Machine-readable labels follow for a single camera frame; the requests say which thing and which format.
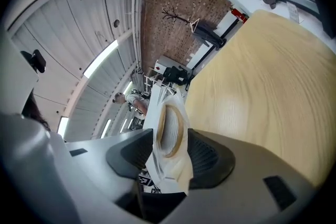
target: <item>brick wall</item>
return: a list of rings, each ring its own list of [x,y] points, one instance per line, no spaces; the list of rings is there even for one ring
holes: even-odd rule
[[[229,11],[228,0],[143,0],[141,16],[142,66],[146,73],[154,67],[160,55],[165,55],[183,65],[187,65],[191,53],[196,53],[201,43],[191,36],[190,26],[177,20],[162,19],[161,12],[172,7],[182,18],[194,21],[198,18],[214,28]]]

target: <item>desk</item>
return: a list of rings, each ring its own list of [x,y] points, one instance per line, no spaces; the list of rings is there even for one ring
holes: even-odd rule
[[[186,110],[192,128],[263,146],[319,186],[335,161],[336,56],[258,10],[193,79]]]

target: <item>light wood tabletop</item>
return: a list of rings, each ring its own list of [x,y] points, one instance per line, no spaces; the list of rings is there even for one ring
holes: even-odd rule
[[[336,56],[273,13],[251,16],[193,79],[185,105],[192,128],[263,146],[315,186],[335,161]]]

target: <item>fire extinguisher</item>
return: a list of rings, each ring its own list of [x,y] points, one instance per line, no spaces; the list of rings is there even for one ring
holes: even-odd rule
[[[239,20],[241,20],[243,22],[243,24],[247,21],[248,16],[244,13],[241,13],[239,10],[237,10],[236,8],[230,8],[231,13],[233,15],[235,15]]]

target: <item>fluorescent light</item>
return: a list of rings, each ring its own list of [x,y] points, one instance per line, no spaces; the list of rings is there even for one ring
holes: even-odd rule
[[[132,85],[132,81],[130,83],[128,83],[126,89],[124,90],[123,94],[127,93],[128,89],[130,88],[130,86]]]
[[[122,130],[124,129],[124,126],[125,126],[125,124],[126,124],[126,121],[127,121],[127,119],[124,121],[124,124],[122,125],[122,128],[121,128],[121,130],[120,130],[120,133],[121,133]]]
[[[100,138],[104,138],[105,137],[106,132],[107,132],[107,128],[109,127],[110,123],[111,123],[111,120],[107,120],[107,123],[105,125],[104,131],[103,131],[103,133],[102,133],[102,135],[101,135]]]
[[[57,133],[59,133],[62,137],[64,137],[68,121],[69,121],[68,117],[61,117],[61,120],[59,122]]]
[[[93,72],[100,66],[100,64],[105,60],[105,58],[114,51],[118,46],[118,41],[115,40],[109,46],[103,50],[100,55],[96,57],[96,59],[89,65],[89,67],[84,71],[84,76],[89,78]]]
[[[128,125],[127,129],[129,129],[131,127],[131,124],[133,122],[133,119],[131,120],[130,124]]]

